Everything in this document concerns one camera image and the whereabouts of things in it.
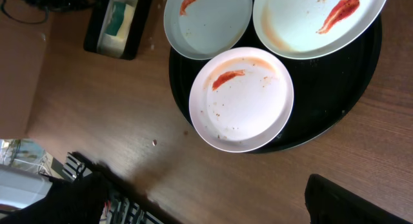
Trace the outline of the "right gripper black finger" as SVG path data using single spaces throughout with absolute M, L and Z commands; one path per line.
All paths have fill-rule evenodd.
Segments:
M 410 224 L 319 174 L 308 178 L 305 205 L 311 224 Z

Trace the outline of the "pale green plate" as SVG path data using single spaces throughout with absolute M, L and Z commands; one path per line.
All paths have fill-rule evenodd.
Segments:
M 211 59 L 241 39 L 252 7 L 253 0 L 166 0 L 166 38 L 186 58 Z

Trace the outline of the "cream plate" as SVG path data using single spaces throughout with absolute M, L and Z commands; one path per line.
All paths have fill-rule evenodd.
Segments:
M 289 59 L 336 52 L 363 34 L 387 0 L 254 0 L 259 40 Z

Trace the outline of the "pink white plate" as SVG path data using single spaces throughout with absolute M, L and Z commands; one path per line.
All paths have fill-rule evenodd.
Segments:
M 239 47 L 212 58 L 198 73 L 188 102 L 199 136 L 231 153 L 257 150 L 286 126 L 294 87 L 284 64 L 258 48 Z

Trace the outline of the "green yellow sponge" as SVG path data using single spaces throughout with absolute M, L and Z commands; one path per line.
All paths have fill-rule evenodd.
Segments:
M 114 1 L 112 15 L 106 27 L 105 34 L 120 41 L 128 37 L 135 8 L 120 1 Z

